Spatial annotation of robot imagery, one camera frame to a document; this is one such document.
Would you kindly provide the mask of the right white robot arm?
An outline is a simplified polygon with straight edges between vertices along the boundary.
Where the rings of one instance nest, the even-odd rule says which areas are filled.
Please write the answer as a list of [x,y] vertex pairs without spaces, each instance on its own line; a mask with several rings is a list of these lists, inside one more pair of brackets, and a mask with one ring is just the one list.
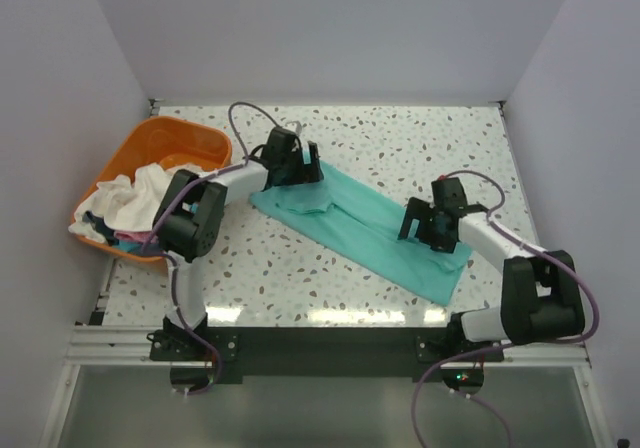
[[431,183],[433,200],[409,199],[398,238],[414,238],[439,253],[467,245],[501,275],[501,300],[451,316],[448,354],[469,360],[496,342],[516,346],[580,336],[585,313],[572,257],[532,245],[493,220],[493,210],[468,202],[456,176]]

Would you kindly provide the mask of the teal t shirt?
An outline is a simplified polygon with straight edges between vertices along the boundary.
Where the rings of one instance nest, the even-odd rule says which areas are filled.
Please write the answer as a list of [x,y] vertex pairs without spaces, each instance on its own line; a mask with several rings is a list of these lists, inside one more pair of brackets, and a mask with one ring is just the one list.
[[277,186],[250,196],[269,216],[312,241],[435,304],[449,304],[472,250],[451,254],[398,238],[405,209],[330,164],[317,183]]

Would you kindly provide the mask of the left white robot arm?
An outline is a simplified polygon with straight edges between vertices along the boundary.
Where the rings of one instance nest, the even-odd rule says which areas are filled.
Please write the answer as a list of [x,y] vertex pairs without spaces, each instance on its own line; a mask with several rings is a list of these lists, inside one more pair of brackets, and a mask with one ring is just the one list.
[[166,260],[171,307],[163,330],[176,330],[173,350],[185,360],[200,358],[207,348],[208,320],[200,287],[201,259],[214,247],[225,208],[273,187],[322,181],[316,143],[274,127],[267,141],[236,165],[197,174],[178,170],[160,203],[152,227],[160,255]]

